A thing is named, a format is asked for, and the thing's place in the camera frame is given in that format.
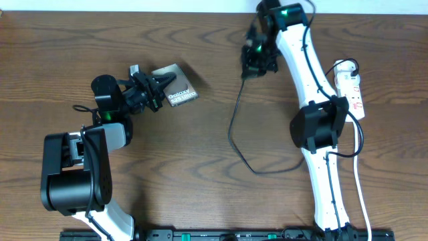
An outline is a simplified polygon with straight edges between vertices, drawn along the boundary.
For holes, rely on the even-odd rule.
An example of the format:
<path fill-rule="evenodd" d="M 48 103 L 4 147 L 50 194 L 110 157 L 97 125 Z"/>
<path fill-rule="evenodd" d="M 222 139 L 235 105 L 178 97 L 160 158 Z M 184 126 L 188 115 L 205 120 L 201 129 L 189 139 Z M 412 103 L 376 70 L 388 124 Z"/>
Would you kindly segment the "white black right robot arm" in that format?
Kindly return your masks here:
<path fill-rule="evenodd" d="M 277 57 L 285 59 L 298 95 L 299 111 L 290 122 L 293 143 L 305 158 L 315 201 L 314 222 L 322 240 L 354 240 L 344 208 L 337 168 L 338 139 L 349 104 L 327 81 L 311 36 L 312 20 L 299 3 L 282 5 L 261 1 L 256 17 L 261 32 L 251 24 L 241 49 L 241 79 L 278 71 Z"/>

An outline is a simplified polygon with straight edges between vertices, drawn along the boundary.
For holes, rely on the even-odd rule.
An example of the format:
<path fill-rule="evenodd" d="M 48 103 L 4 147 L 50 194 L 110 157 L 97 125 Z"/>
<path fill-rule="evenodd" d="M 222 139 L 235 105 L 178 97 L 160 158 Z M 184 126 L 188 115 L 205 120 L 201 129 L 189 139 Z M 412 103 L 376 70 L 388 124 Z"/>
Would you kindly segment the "Galaxy smartphone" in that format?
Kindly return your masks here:
<path fill-rule="evenodd" d="M 153 70 L 152 74 L 163 75 L 171 72 L 176 74 L 177 77 L 164 89 L 164 93 L 172 107 L 182 105 L 199 97 L 199 94 L 177 64 Z"/>

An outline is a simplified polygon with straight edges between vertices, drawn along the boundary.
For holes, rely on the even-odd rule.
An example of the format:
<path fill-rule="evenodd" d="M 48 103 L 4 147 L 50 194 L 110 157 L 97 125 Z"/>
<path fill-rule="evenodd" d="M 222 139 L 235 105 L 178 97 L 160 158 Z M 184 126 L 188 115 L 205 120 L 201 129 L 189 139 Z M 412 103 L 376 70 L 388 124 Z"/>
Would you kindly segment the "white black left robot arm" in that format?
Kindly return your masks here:
<path fill-rule="evenodd" d="M 109 154 L 130 144 L 131 115 L 145 108 L 158 111 L 164 89 L 176 77 L 173 72 L 147 75 L 137 66 L 130 67 L 127 80 L 97 76 L 91 83 L 97 107 L 73 107 L 89 112 L 92 125 L 45 137 L 40 187 L 44 208 L 71 216 L 92 229 L 91 234 L 69 234 L 69 238 L 146 240 L 135 219 L 112 197 Z"/>

